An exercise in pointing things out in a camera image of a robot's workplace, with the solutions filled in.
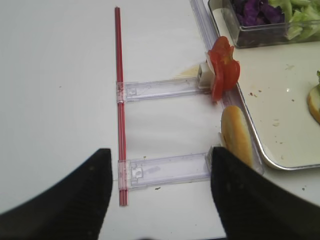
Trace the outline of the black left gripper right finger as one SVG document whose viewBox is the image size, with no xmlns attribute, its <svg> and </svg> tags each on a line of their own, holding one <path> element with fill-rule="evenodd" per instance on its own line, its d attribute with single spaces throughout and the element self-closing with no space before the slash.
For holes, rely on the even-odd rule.
<svg viewBox="0 0 320 240">
<path fill-rule="evenodd" d="M 228 240 L 318 240 L 320 207 L 269 181 L 224 147 L 210 149 L 210 188 Z"/>
</svg>

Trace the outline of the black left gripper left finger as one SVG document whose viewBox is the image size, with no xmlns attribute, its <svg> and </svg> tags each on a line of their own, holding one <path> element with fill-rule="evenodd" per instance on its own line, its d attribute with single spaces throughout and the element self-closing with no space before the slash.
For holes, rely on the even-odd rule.
<svg viewBox="0 0 320 240">
<path fill-rule="evenodd" d="M 113 189 L 112 154 L 100 148 L 60 182 L 0 215 L 2 240 L 97 240 Z"/>
</svg>

